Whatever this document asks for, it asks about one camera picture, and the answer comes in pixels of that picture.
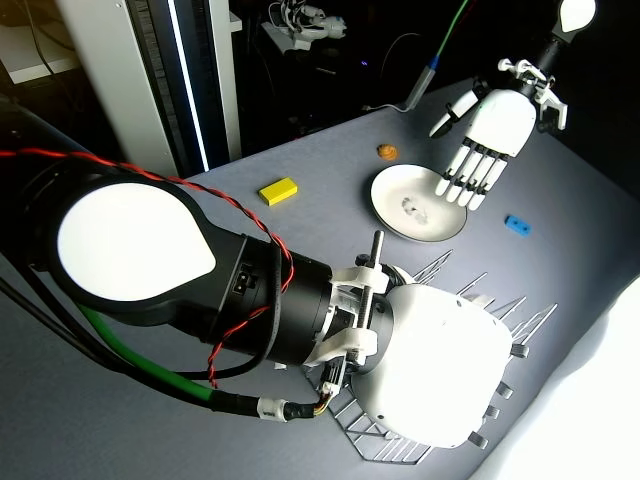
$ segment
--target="white plate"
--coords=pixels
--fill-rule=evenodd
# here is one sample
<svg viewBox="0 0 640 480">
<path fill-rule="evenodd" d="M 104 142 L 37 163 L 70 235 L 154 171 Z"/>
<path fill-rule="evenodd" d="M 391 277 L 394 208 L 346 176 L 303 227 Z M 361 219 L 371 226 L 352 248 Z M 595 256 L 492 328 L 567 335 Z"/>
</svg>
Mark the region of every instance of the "white plate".
<svg viewBox="0 0 640 480">
<path fill-rule="evenodd" d="M 457 234 L 467 209 L 434 193 L 440 175 L 417 165 L 394 165 L 371 185 L 380 220 L 394 232 L 419 242 L 440 242 Z"/>
</svg>

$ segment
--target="orange round object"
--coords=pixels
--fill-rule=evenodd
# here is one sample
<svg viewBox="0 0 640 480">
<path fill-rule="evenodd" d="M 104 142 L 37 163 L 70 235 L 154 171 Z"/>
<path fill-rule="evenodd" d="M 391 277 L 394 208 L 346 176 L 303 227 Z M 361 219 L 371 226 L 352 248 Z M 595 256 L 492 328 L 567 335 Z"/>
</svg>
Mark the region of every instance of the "orange round object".
<svg viewBox="0 0 640 480">
<path fill-rule="evenodd" d="M 396 158 L 398 158 L 398 149 L 393 145 L 385 143 L 378 147 L 378 155 L 383 160 L 395 160 Z"/>
</svg>

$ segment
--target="yellow sponge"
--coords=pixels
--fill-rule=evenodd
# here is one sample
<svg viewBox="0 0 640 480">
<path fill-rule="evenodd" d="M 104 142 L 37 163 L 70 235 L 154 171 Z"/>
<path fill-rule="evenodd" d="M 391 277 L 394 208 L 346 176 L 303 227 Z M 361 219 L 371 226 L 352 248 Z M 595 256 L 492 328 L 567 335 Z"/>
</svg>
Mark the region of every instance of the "yellow sponge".
<svg viewBox="0 0 640 480">
<path fill-rule="evenodd" d="M 286 177 L 282 180 L 278 180 L 276 183 L 272 183 L 268 187 L 264 187 L 258 193 L 267 205 L 272 206 L 282 200 L 295 195 L 298 191 L 298 186 L 291 178 Z"/>
</svg>

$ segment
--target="thin green wire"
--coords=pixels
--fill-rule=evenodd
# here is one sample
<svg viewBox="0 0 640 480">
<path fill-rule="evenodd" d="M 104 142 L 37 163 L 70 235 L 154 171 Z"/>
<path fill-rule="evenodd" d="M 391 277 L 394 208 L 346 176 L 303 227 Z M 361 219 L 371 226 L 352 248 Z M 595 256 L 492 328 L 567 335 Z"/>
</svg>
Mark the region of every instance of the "thin green wire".
<svg viewBox="0 0 640 480">
<path fill-rule="evenodd" d="M 456 23 L 458 23 L 458 18 L 460 18 L 460 15 L 462 14 L 464 7 L 467 6 L 467 3 L 469 2 L 469 0 L 464 0 L 462 2 L 462 5 L 460 5 L 460 8 L 458 9 L 458 12 L 456 13 L 456 16 L 453 17 L 453 21 L 451 22 L 451 25 L 449 25 L 449 30 L 447 30 L 447 34 L 444 36 L 444 40 L 442 40 L 442 43 L 440 44 L 440 48 L 438 49 L 438 52 L 436 53 L 436 57 L 440 57 L 440 55 L 442 54 L 445 45 L 447 44 L 447 42 L 449 41 L 449 37 L 451 36 L 451 33 L 453 32 L 453 29 L 456 26 Z"/>
<path fill-rule="evenodd" d="M 98 313 L 82 305 L 78 305 L 78 308 L 89 321 L 100 338 L 102 338 L 102 340 L 104 340 L 104 342 L 114 352 L 131 363 L 133 366 L 144 370 L 157 380 L 172 385 L 182 390 L 183 392 L 193 395 L 196 398 L 205 401 L 209 400 L 209 397 L 211 396 L 213 390 L 192 382 L 191 380 L 186 379 L 178 375 L 177 373 L 171 372 L 166 368 L 152 362 L 148 358 L 145 358 L 142 355 L 134 352 L 124 343 L 122 343 L 118 339 L 118 337 L 115 336 L 115 334 L 111 331 L 107 324 L 102 320 L 102 318 L 100 318 L 100 315 Z"/>
</svg>

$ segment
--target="blue object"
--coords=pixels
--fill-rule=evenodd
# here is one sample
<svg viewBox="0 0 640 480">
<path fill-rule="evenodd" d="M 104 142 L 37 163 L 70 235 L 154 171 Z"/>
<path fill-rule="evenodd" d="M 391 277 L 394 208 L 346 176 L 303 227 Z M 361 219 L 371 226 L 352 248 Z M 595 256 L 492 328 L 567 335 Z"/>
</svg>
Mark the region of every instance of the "blue object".
<svg viewBox="0 0 640 480">
<path fill-rule="evenodd" d="M 513 215 L 509 215 L 504 221 L 504 224 L 507 226 L 507 228 L 510 228 L 514 232 L 519 233 L 523 237 L 527 237 L 531 233 L 531 225 L 522 221 L 518 217 L 514 217 Z"/>
</svg>

